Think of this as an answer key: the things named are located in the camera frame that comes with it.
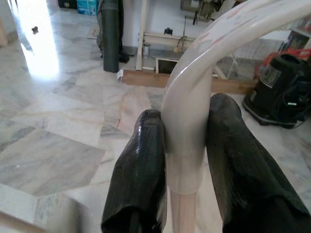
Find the white wall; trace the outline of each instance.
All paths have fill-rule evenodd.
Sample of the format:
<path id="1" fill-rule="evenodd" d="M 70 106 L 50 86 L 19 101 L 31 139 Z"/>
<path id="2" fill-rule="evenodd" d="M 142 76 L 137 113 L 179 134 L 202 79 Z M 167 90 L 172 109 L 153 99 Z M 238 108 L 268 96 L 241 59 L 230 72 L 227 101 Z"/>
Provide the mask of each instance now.
<path id="1" fill-rule="evenodd" d="M 0 18 L 5 29 L 6 34 L 15 32 L 15 22 L 7 0 L 0 0 Z"/>
<path id="2" fill-rule="evenodd" d="M 138 46 L 140 28 L 140 13 L 142 0 L 124 0 L 124 36 L 125 46 Z M 146 31 L 164 33 L 164 29 L 173 29 L 173 35 L 182 36 L 184 16 L 194 13 L 180 10 L 180 0 L 148 0 Z M 186 36 L 196 38 L 206 27 L 207 23 L 199 22 L 192 25 L 192 20 L 186 21 Z"/>

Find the white marble tile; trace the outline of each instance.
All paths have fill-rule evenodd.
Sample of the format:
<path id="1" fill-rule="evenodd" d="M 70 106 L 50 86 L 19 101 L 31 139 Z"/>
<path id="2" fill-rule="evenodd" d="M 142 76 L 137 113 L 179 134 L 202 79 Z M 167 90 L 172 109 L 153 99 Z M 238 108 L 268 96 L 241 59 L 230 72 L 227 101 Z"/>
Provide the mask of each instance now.
<path id="1" fill-rule="evenodd" d="M 19 51 L 20 44 L 13 43 L 10 47 L 1 48 L 0 56 L 0 86 L 28 80 L 27 63 L 22 51 Z"/>
<path id="2" fill-rule="evenodd" d="M 51 217 L 63 208 L 63 201 L 66 201 L 66 198 L 71 198 L 86 207 L 84 214 L 91 219 L 94 226 L 97 226 L 99 230 L 109 185 L 109 182 L 89 185 L 38 198 L 34 218 L 35 224 L 46 228 Z"/>
<path id="3" fill-rule="evenodd" d="M 77 79 L 71 77 L 53 89 L 53 93 L 103 107 L 103 87 L 100 85 L 76 85 Z"/>
<path id="4" fill-rule="evenodd" d="M 30 82 L 19 82 L 0 87 L 0 108 L 21 111 L 43 97 L 42 88 L 35 89 Z"/>
<path id="5" fill-rule="evenodd" d="M 20 233 L 20 231 L 12 230 L 12 228 L 9 228 L 8 226 L 0 226 L 0 232 L 1 233 Z"/>
<path id="6" fill-rule="evenodd" d="M 84 58 L 69 56 L 68 54 L 58 54 L 59 72 L 67 74 L 79 74 L 92 69 L 102 68 L 101 61 L 90 60 L 89 56 Z"/>
<path id="7" fill-rule="evenodd" d="M 50 93 L 15 115 L 13 120 L 97 146 L 104 115 L 102 109 L 89 103 Z"/>
<path id="8" fill-rule="evenodd" d="M 151 108 L 161 110 L 162 99 L 164 96 L 164 88 L 147 87 L 146 91 L 151 103 Z"/>
<path id="9" fill-rule="evenodd" d="M 14 110 L 11 110 L 11 109 L 6 109 L 6 108 L 1 108 L 0 109 L 0 117 L 2 117 L 4 119 L 11 119 L 16 114 L 17 114 L 17 111 L 14 111 Z"/>
<path id="10" fill-rule="evenodd" d="M 96 16 L 78 14 L 74 9 L 60 9 L 57 13 L 53 14 L 51 22 L 92 26 L 97 23 L 97 18 Z"/>
<path id="11" fill-rule="evenodd" d="M 101 130 L 101 140 L 107 140 L 107 139 L 127 139 L 129 138 L 129 135 L 124 133 L 123 131 L 119 130 L 118 128 L 114 127 L 108 122 L 103 123 L 103 127 Z"/>
<path id="12" fill-rule="evenodd" d="M 36 201 L 36 197 L 30 194 L 0 184 L 0 211 L 2 213 L 33 223 Z"/>
<path id="13" fill-rule="evenodd" d="M 121 86 L 120 82 L 117 80 L 117 75 L 104 71 L 102 66 L 86 72 L 81 72 L 76 75 L 76 79 L 76 85 L 78 86 L 101 85 L 103 86 L 103 91 L 105 91 L 106 88 L 109 90 L 112 86 Z"/>
<path id="14" fill-rule="evenodd" d="M 132 90 L 132 86 L 110 85 L 103 90 L 104 99 L 104 115 L 105 121 L 118 127 L 121 115 L 121 105 L 123 103 L 124 94 Z"/>
<path id="15" fill-rule="evenodd" d="M 110 151 L 106 151 L 105 156 L 103 157 L 90 182 L 90 185 L 109 182 L 115 163 L 114 154 Z"/>
<path id="16" fill-rule="evenodd" d="M 0 154 L 0 183 L 36 196 L 88 185 L 105 151 L 36 130 Z"/>
<path id="17" fill-rule="evenodd" d="M 151 108 L 145 87 L 135 87 L 127 92 L 121 101 L 120 121 L 117 128 L 132 135 L 139 115 Z"/>
<path id="18" fill-rule="evenodd" d="M 127 145 L 130 137 L 125 139 L 105 139 L 100 140 L 98 147 L 113 154 L 115 160 L 119 158 Z"/>
<path id="19" fill-rule="evenodd" d="M 97 55 L 98 61 L 101 61 L 101 53 L 96 40 L 86 39 L 89 29 L 89 25 L 54 23 L 53 36 L 57 54 L 69 57 L 74 54 L 76 58 L 91 59 L 94 52 L 93 55 Z"/>

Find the gray marble vein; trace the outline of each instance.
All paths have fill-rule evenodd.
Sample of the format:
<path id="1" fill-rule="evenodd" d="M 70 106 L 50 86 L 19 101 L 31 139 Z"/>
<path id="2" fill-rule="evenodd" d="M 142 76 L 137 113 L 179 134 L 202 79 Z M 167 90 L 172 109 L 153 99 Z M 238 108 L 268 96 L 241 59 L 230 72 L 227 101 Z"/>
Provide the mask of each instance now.
<path id="1" fill-rule="evenodd" d="M 105 151 L 37 130 L 0 154 L 0 183 L 36 196 L 90 183 Z"/>
<path id="2" fill-rule="evenodd" d="M 53 92 L 75 100 L 85 101 L 103 107 L 103 87 L 100 85 L 77 85 L 77 78 L 71 77 L 56 87 Z"/>
<path id="3" fill-rule="evenodd" d="M 153 109 L 161 110 L 162 100 L 164 96 L 163 88 L 147 87 L 146 88 L 151 107 Z"/>
<path id="4" fill-rule="evenodd" d="M 101 108 L 90 103 L 48 93 L 12 120 L 97 146 L 104 115 Z"/>
<path id="5" fill-rule="evenodd" d="M 61 208 L 63 201 L 62 193 L 55 193 L 42 196 L 37 199 L 34 224 L 46 228 L 47 219 L 55 213 L 56 209 Z"/>
<path id="6" fill-rule="evenodd" d="M 5 118 L 5 119 L 11 119 L 16 114 L 17 114 L 17 112 L 14 110 L 5 109 L 5 108 L 0 110 L 0 117 Z"/>
<path id="7" fill-rule="evenodd" d="M 128 138 L 129 135 L 122 132 L 118 128 L 112 126 L 111 124 L 104 122 L 104 125 L 101 130 L 101 139 L 119 139 L 119 138 Z"/>
<path id="8" fill-rule="evenodd" d="M 0 153 L 10 145 L 30 134 L 33 130 L 35 130 L 35 127 L 0 119 Z"/>

